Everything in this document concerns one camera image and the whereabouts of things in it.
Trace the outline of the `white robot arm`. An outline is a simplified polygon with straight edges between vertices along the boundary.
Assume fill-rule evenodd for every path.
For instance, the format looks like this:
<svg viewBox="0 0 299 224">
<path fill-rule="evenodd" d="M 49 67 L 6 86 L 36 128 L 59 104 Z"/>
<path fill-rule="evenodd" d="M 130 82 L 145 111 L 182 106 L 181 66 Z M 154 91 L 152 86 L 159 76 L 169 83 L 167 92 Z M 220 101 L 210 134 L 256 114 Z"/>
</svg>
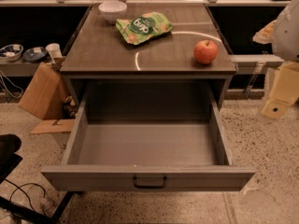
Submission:
<svg viewBox="0 0 299 224">
<path fill-rule="evenodd" d="M 299 0 L 291 0 L 252 40 L 270 43 L 273 54 L 283 60 L 260 111 L 266 119 L 280 119 L 299 99 Z"/>
</svg>

